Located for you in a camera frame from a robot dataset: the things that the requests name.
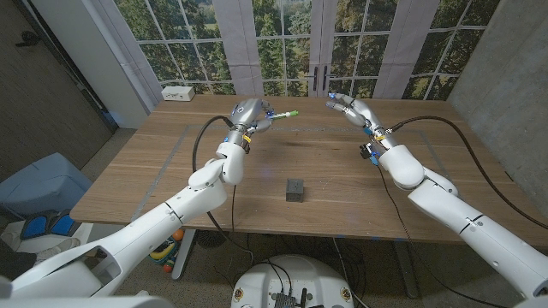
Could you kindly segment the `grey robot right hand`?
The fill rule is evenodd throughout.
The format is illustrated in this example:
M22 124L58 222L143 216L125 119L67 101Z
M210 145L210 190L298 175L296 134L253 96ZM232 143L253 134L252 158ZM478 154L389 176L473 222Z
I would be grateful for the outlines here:
M335 92L330 92L328 97L326 106L342 113L353 125L360 127L381 152L398 146L398 142L364 101Z

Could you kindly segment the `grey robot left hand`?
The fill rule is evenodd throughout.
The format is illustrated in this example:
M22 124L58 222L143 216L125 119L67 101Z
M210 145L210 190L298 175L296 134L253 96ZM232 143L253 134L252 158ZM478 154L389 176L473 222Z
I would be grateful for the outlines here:
M261 98L249 98L235 105L229 116L233 127L227 134L226 142L240 145L245 133L263 133L272 124L270 116L274 109Z

